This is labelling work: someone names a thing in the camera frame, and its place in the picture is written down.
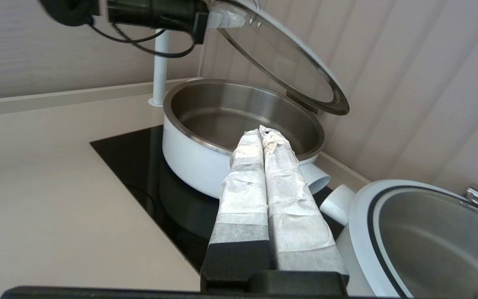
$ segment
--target black induction cooktop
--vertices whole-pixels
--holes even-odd
[[[159,125],[97,140],[91,142],[91,146],[191,265],[200,271],[219,201],[191,188],[174,174],[163,158],[162,136],[163,126]],[[331,191],[326,187],[313,195],[317,204]],[[337,237],[342,226],[324,218]]]

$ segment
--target white countertop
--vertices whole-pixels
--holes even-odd
[[[198,291],[89,142],[163,122],[148,96],[0,114],[0,295],[18,285]]]

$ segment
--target cooking pot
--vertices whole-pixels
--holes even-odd
[[[337,80],[309,47],[251,1],[216,0],[212,5],[211,23],[218,32],[288,96],[228,80],[174,87],[163,103],[167,163],[188,185],[218,198],[237,142],[245,131],[264,125],[290,141],[311,192],[320,191],[329,176],[313,164],[324,129],[312,112],[349,112]]]
[[[318,119],[296,102],[267,89],[228,80],[192,80],[174,87],[163,103],[163,155],[184,182],[220,196],[220,182],[245,131],[273,127],[290,141],[312,193],[329,176],[317,168],[324,143]]]
[[[337,239],[353,296],[478,298],[478,191],[462,197],[407,180],[335,189],[320,210]]]

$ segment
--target white pot handle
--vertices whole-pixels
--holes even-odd
[[[313,163],[307,163],[300,165],[300,172],[304,176],[305,181],[311,194],[315,194],[322,188],[328,185],[331,177],[326,172],[323,172],[320,168],[316,167]]]
[[[324,202],[320,205],[320,211],[338,223],[347,226],[349,207],[353,197],[355,197],[355,192],[346,185],[340,185],[324,199]]]

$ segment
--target wall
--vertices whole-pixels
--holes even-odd
[[[97,26],[114,35],[104,17]],[[133,38],[154,30],[125,27]],[[185,34],[171,35],[171,51],[190,46]],[[142,43],[150,48],[153,42]],[[169,79],[198,74],[200,47],[169,61]],[[0,97],[49,93],[152,81],[154,57],[112,42],[90,28],[51,20],[37,0],[0,0]]]
[[[478,1],[265,0],[336,74],[349,115],[324,151],[370,180],[478,184]],[[202,75],[276,88],[216,32]]]

